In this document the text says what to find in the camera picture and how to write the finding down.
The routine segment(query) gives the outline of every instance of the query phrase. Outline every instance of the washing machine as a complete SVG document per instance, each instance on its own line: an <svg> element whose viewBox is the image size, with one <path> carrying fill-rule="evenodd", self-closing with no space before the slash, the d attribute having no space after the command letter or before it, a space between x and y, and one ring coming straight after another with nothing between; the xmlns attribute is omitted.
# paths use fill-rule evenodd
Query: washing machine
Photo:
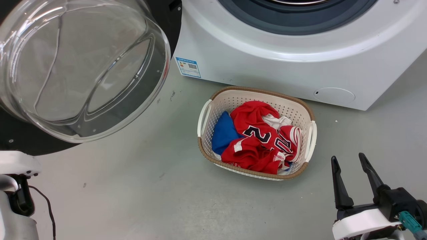
<svg viewBox="0 0 427 240"><path fill-rule="evenodd" d="M367 110L427 47L426 0L183 0L181 74Z"/></svg>

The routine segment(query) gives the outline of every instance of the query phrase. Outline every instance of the basket handle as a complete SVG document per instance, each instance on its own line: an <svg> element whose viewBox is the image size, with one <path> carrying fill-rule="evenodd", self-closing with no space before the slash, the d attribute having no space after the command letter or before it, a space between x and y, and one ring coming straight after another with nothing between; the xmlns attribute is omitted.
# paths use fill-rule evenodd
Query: basket handle
<svg viewBox="0 0 427 240"><path fill-rule="evenodd" d="M316 146L316 139L317 139L317 125L315 121L311 121L310 129L308 130L308 143L307 143L307 149L305 150L305 161L309 162L311 159L311 156L314 152L314 147Z"/></svg>
<svg viewBox="0 0 427 240"><path fill-rule="evenodd" d="M210 103L212 102L211 99L209 99L205 105L202 108L202 111L200 112L200 116L199 116L199 121L197 122L197 136L199 138L202 137L202 132L203 134L205 133L205 128L206 128L206 122L207 122L207 115L209 114L209 112L211 111L211 105Z"/></svg>

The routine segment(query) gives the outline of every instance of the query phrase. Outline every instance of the black cable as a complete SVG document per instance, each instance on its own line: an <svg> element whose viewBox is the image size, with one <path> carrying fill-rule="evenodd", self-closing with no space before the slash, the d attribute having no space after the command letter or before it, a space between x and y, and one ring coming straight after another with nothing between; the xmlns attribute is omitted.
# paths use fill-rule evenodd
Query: black cable
<svg viewBox="0 0 427 240"><path fill-rule="evenodd" d="M37 189L36 187L33 186L28 186L29 188L32 188L34 190L36 190L40 195L42 195L44 197L44 199L46 199L47 202L47 208L49 210L49 216L50 216L50 220L52 220L52 233L53 233L53 240L56 240L56 225L55 225L55 219L53 218L53 213L52 213L52 207L50 206L50 201L49 199L46 197L46 195L44 195L39 189Z"/></svg>

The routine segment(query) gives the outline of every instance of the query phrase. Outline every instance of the teal connector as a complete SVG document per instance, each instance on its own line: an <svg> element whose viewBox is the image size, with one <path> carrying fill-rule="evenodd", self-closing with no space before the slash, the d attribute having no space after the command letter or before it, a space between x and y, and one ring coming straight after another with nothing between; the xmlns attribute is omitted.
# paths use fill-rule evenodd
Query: teal connector
<svg viewBox="0 0 427 240"><path fill-rule="evenodd" d="M427 234L423 231L421 225L409 214L408 211L399 213L399 221L403 226L414 234L416 240L427 240Z"/></svg>

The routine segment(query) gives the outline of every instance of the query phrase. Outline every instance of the qr code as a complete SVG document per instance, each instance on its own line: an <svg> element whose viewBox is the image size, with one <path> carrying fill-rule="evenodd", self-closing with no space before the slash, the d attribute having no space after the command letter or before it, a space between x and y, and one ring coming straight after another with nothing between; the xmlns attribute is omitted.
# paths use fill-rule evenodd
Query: qr code
<svg viewBox="0 0 427 240"><path fill-rule="evenodd" d="M196 66L196 65L194 65L194 64L188 64L188 67L189 67L189 68L192 68L192 69L196 69L196 70L197 70L197 66Z"/></svg>

